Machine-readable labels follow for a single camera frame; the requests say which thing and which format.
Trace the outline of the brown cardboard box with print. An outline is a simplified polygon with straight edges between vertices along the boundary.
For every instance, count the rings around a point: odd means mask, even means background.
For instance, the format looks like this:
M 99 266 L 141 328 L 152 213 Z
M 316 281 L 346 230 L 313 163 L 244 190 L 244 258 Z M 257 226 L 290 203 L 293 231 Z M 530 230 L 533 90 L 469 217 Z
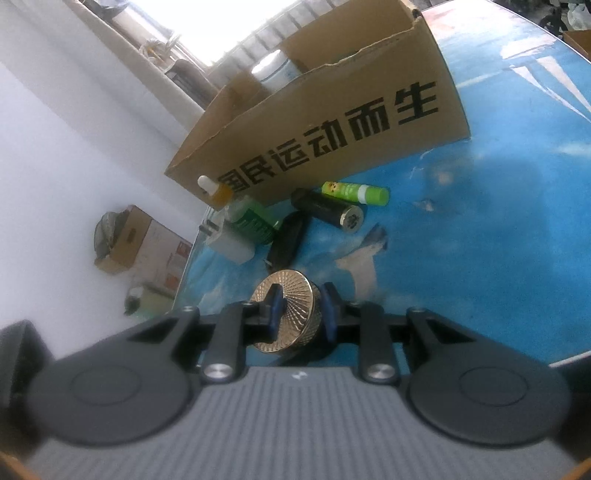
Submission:
M 195 197 L 207 176 L 271 205 L 470 135 L 449 68 L 410 2 L 346 2 L 281 49 L 300 75 L 276 93 L 236 75 L 171 160 L 166 175 Z

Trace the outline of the white plug charger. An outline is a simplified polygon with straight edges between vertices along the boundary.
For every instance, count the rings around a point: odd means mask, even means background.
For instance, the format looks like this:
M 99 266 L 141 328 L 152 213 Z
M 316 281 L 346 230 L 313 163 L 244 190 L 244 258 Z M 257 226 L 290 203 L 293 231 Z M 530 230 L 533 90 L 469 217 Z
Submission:
M 199 225 L 199 231 L 204 233 L 204 243 L 208 248 L 236 265 L 252 260 L 256 254 L 252 241 L 242 236 L 225 220 L 215 223 L 206 219 Z

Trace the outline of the gold ribbed round jar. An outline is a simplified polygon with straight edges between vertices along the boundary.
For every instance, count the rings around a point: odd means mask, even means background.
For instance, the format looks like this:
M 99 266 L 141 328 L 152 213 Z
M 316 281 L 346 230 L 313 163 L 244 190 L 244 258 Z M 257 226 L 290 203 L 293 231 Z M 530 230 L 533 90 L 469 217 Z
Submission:
M 263 300 L 273 284 L 283 288 L 286 303 L 276 340 L 254 345 L 266 354 L 280 354 L 304 347 L 314 339 L 322 322 L 320 290 L 297 270 L 284 269 L 270 274 L 256 286 L 250 299 Z

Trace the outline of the white supplement bottle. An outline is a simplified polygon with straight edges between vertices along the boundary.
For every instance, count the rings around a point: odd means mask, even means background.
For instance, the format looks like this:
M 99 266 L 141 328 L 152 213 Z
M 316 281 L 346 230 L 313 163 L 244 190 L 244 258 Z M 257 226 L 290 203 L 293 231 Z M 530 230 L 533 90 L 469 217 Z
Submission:
M 304 74 L 304 69 L 283 50 L 276 49 L 257 62 L 250 73 L 264 90 L 274 94 Z

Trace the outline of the small cardboard box on floor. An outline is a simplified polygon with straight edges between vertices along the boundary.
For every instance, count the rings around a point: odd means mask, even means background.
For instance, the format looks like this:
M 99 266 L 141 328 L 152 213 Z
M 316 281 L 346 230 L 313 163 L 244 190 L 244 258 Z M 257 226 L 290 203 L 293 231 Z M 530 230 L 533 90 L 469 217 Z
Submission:
M 135 284 L 173 298 L 192 244 L 135 205 L 103 214 L 94 230 L 95 260 L 110 275 L 128 272 Z

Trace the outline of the green lip balm tube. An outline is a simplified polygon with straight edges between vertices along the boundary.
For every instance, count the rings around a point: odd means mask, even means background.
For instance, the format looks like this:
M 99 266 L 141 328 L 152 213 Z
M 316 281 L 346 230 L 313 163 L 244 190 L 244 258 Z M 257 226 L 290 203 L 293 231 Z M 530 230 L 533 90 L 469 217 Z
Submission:
M 370 206 L 386 206 L 390 201 L 387 188 L 356 183 L 325 182 L 322 194 L 353 203 Z

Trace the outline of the black cylindrical flashlight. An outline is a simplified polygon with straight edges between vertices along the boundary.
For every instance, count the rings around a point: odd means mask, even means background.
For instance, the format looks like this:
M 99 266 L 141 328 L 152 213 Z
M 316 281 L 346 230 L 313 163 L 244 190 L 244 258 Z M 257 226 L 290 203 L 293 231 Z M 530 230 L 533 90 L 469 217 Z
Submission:
M 317 191 L 298 188 L 290 195 L 291 205 L 346 233 L 356 233 L 365 213 L 356 204 Z

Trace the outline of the amber dropper bottle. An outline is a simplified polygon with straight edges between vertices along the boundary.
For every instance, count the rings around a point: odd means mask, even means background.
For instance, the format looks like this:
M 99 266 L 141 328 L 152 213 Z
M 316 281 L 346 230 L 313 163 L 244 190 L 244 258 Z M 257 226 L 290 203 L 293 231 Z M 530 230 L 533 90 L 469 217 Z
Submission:
M 200 175 L 197 184 L 205 192 L 207 203 L 214 210 L 221 210 L 232 201 L 233 191 L 231 187 L 212 180 L 206 175 Z

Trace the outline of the green labelled small box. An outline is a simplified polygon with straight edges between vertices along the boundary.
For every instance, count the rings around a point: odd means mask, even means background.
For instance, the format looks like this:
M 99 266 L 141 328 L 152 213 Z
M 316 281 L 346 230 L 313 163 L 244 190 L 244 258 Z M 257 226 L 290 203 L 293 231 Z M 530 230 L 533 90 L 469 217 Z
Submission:
M 247 195 L 232 199 L 224 207 L 224 215 L 240 234 L 259 245 L 273 242 L 280 225 L 276 216 Z

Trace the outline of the black oblong case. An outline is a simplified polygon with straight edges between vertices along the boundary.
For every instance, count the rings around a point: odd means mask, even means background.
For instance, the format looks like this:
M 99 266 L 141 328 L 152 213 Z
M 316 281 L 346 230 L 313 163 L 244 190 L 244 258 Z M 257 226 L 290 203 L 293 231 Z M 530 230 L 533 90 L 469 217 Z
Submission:
M 266 256 L 266 271 L 270 274 L 290 269 L 307 234 L 311 216 L 304 211 L 291 212 L 283 219 Z

